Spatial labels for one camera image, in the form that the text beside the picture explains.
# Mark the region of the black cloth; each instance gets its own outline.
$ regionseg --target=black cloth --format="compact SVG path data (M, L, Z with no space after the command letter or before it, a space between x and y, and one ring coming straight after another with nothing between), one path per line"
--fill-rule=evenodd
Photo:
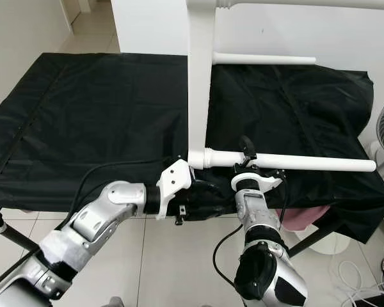
M187 158L187 78L184 56L41 55L0 105L0 207L68 211L81 177L105 162L149 161L96 171L84 194L113 180L155 184L169 163ZM216 65L207 147L238 150L245 134L266 154L367 159L357 135L372 99L365 72ZM189 220L235 211L228 172L196 172L217 188L191 198ZM288 171L287 177L289 207L331 205L319 223L341 219L340 232L356 240L366 242L384 217L377 172ZM281 207L283 193L283 185L267 193L268 205Z

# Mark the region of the pink cloth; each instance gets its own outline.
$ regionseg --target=pink cloth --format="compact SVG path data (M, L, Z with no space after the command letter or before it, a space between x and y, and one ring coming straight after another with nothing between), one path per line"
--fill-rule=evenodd
M283 227L291 232L301 231L314 221L322 217L330 206L313 207L309 209L286 209L283 218ZM280 217L282 209L276 209Z

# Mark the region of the tiled floor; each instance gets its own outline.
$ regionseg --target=tiled floor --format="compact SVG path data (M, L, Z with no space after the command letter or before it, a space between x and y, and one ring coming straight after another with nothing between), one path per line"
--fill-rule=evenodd
M73 24L75 37L62 52L119 52L111 6L99 3L91 14L81 14ZM35 241L65 217L59 212L30 212L4 209L8 223ZM175 226L173 219L156 221L153 216L124 222L80 275L57 306L99 307L111 296L123 298L127 307L213 307L242 306L239 296L212 267L216 243L238 225L234 215ZM297 242L293 233L283 233L289 246ZM230 238L218 252L220 269L233 278L243 248L243 234ZM0 273L21 257L23 250L0 236ZM343 260L351 260L361 270L363 284L370 287L381 280L384 257L384 225L367 245L351 241L345 252L335 257L311 249L292 261L307 282L307 306L340 306L346 299L338 290L337 275ZM346 272L356 285L356 273Z

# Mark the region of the white pvc pipe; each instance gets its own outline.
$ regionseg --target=white pvc pipe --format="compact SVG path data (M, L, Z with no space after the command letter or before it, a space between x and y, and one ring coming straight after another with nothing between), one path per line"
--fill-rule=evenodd
M202 164L199 159L203 158L203 167L215 166L230 167L235 163L242 163L244 155L242 152L222 152L205 148L203 155L189 153L188 163L193 168L199 168ZM275 169L304 169L316 171L374 171L376 163L372 160L358 159L336 159L324 157L305 157L301 155L271 155L258 153L257 159L252 161L260 168Z
M238 3L293 4L313 6L340 6L384 10L384 0L217 0L218 8L230 8Z
M314 65L316 58L301 56L263 56L253 54L232 54L214 52L212 64L254 64L254 65Z

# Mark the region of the door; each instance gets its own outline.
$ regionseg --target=door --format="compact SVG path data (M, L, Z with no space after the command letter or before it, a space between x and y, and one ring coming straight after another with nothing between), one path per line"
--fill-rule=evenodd
M68 21L72 24L74 19L78 16L81 11L79 8L78 0L63 0L65 11L67 13Z

